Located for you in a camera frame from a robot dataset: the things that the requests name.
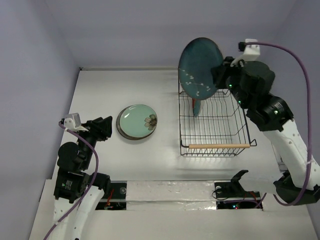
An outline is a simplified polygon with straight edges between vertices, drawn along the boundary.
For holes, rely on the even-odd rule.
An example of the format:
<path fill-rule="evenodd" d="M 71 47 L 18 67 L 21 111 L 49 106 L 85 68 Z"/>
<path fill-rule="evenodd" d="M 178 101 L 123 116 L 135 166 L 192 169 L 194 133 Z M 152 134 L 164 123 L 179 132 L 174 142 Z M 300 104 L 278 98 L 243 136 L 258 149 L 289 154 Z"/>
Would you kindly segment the red and teal flower plate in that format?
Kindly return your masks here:
<path fill-rule="evenodd" d="M 203 108 L 203 101 L 202 100 L 198 100 L 198 99 L 192 99 L 192 112 L 193 112 L 193 116 L 195 118 L 197 118 Z"/>

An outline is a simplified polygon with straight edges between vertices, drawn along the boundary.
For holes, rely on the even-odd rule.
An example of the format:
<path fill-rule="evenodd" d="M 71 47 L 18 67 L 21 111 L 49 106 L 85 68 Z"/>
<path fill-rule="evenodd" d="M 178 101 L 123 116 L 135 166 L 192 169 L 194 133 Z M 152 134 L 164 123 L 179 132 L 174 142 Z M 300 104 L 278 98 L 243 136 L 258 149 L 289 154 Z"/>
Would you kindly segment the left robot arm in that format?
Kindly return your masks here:
<path fill-rule="evenodd" d="M 66 142 L 58 149 L 52 227 L 44 239 L 82 239 L 99 201 L 110 194 L 110 176 L 98 172 L 95 146 L 112 136 L 112 122 L 112 116 L 108 116 L 82 123 L 78 113 L 71 113 L 58 123 L 77 141 Z"/>

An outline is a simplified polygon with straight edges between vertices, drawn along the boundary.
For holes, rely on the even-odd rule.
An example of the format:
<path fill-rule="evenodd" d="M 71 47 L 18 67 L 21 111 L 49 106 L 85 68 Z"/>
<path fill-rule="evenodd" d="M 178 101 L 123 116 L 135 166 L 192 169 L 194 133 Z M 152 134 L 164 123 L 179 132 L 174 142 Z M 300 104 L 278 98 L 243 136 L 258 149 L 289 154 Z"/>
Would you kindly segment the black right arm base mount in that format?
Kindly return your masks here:
<path fill-rule="evenodd" d="M 240 180 L 242 177 L 247 174 L 248 170 L 240 170 L 236 173 L 231 180 L 222 180 L 214 183 L 214 189 L 211 193 L 211 196 L 216 201 L 231 201 L 231 200 L 239 200 L 239 201 L 254 201 L 255 203 L 258 200 L 261 200 L 261 195 L 256 191 L 246 191 Z"/>

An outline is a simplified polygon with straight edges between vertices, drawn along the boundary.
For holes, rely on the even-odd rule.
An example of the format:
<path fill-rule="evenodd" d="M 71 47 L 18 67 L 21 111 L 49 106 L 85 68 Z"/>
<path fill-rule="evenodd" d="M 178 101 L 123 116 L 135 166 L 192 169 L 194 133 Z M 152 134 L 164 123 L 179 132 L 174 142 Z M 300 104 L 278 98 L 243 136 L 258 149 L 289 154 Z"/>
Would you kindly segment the grey deer plate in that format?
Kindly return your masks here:
<path fill-rule="evenodd" d="M 121 125 L 120 125 L 120 119 L 121 119 L 121 116 L 122 116 L 122 114 L 124 113 L 125 110 L 126 110 L 126 108 L 124 108 L 124 109 L 118 114 L 117 119 L 116 119 L 116 123 L 115 123 L 116 129 L 117 129 L 118 133 L 119 133 L 122 137 L 124 137 L 124 138 L 127 139 L 127 140 L 138 141 L 138 140 L 145 139 L 145 138 L 149 137 L 150 135 L 152 135 L 153 132 L 151 132 L 151 133 L 149 133 L 149 134 L 147 134 L 146 136 L 143 136 L 143 137 L 134 137 L 134 136 L 130 136 L 130 135 L 126 134 L 126 133 L 122 130 Z"/>

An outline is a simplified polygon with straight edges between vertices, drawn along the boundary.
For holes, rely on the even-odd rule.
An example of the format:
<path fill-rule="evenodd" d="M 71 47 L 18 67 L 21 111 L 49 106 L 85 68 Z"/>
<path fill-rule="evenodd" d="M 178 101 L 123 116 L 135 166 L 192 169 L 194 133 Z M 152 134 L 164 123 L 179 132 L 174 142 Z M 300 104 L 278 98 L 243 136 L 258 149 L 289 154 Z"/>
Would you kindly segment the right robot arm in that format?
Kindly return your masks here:
<path fill-rule="evenodd" d="M 217 89 L 230 91 L 246 116 L 270 140 L 287 170 L 273 182 L 274 195 L 281 205 L 299 206 L 320 199 L 320 167 L 310 146 L 299 134 L 294 115 L 281 97 L 270 93 L 275 73 L 263 62 L 240 61 L 232 57 L 212 67 L 210 73 Z"/>

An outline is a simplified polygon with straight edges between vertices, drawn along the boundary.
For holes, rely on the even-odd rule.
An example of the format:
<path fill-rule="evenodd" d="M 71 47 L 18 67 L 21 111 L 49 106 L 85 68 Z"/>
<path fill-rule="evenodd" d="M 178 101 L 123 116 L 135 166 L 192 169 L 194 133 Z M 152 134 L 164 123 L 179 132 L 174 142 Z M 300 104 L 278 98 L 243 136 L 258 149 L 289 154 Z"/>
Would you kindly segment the light green flower plate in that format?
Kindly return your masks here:
<path fill-rule="evenodd" d="M 158 116 L 154 109 L 145 104 L 134 104 L 126 107 L 120 118 L 121 129 L 129 136 L 144 137 L 154 132 Z"/>

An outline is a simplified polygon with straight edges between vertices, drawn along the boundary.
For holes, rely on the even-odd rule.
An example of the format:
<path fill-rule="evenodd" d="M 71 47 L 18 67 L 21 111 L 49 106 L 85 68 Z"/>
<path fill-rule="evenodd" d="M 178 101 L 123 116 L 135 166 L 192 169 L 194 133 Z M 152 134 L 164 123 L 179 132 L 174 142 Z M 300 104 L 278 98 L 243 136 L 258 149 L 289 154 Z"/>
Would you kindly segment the dark teal blossom plate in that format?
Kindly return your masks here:
<path fill-rule="evenodd" d="M 198 37 L 184 48 L 178 64 L 178 79 L 185 93 L 195 100 L 205 100 L 215 94 L 212 68 L 223 64 L 218 45 L 206 37 Z"/>

